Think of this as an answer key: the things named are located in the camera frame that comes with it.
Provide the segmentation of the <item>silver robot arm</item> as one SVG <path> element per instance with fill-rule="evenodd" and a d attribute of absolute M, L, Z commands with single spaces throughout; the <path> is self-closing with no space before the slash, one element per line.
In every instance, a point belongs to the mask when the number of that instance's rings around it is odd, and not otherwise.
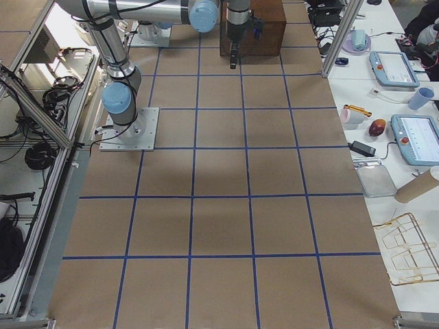
<path fill-rule="evenodd" d="M 165 26 L 181 23 L 207 33 L 215 27 L 220 10 L 219 1 L 58 1 L 57 4 L 89 29 L 111 79 L 103 90 L 102 102 L 117 137 L 123 140 L 141 136 L 145 124 L 137 108 L 141 72 L 131 62 L 116 22 L 135 20 Z"/>

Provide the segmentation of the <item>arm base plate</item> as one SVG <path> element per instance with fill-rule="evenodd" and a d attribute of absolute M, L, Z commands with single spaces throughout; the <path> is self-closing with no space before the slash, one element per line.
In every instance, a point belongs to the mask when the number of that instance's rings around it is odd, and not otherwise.
<path fill-rule="evenodd" d="M 128 46 L 137 48 L 168 47 L 171 23 L 135 21 L 128 35 Z"/>
<path fill-rule="evenodd" d="M 153 151 L 159 108 L 140 108 L 136 121 L 125 131 L 121 126 L 104 130 L 100 151 Z"/>

